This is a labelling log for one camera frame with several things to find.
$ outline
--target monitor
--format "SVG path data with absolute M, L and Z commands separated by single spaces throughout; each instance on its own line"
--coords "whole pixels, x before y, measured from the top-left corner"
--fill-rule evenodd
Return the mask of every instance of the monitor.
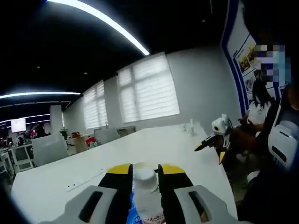
M 20 118 L 20 119 L 14 119 L 11 120 L 11 132 L 24 132 L 26 131 L 26 119 Z

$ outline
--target black hair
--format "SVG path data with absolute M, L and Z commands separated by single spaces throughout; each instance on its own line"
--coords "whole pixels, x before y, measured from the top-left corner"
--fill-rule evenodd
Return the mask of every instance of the black hair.
M 260 104 L 262 107 L 264 107 L 265 104 L 272 103 L 273 101 L 266 89 L 266 82 L 259 79 L 253 83 L 252 96 L 255 106 Z
M 241 0 L 246 28 L 261 45 L 284 45 L 286 63 L 291 64 L 292 83 L 299 89 L 298 50 L 295 35 L 297 7 L 293 0 Z

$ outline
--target plastic bottle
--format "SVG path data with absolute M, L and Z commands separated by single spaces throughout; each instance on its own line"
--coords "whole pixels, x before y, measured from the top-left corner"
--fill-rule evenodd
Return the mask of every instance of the plastic bottle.
M 152 169 L 144 167 L 135 170 L 133 201 L 143 224 L 165 223 L 157 176 Z

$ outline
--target bottle cap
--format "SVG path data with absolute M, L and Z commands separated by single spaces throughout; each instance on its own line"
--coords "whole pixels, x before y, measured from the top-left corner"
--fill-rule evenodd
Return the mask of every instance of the bottle cap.
M 149 190 L 150 192 L 157 189 L 157 176 L 151 168 L 143 167 L 141 169 L 136 169 L 134 174 L 136 189 Z

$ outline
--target desk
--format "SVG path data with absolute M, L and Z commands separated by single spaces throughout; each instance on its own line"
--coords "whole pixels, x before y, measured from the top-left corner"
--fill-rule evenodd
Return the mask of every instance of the desk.
M 225 201 L 229 213 L 237 218 L 233 193 L 223 166 L 218 165 L 217 153 L 210 148 L 194 152 L 197 144 L 206 138 L 199 125 L 194 128 L 195 136 L 183 132 L 182 125 L 143 129 L 18 173 L 12 186 L 12 197 L 32 223 L 51 221 L 64 212 L 67 201 L 87 186 L 99 184 L 105 175 L 105 172 L 98 175 L 101 169 L 124 163 L 171 163 L 184 169 L 194 185 L 203 185 Z M 73 184 L 82 185 L 69 191 L 68 186 Z

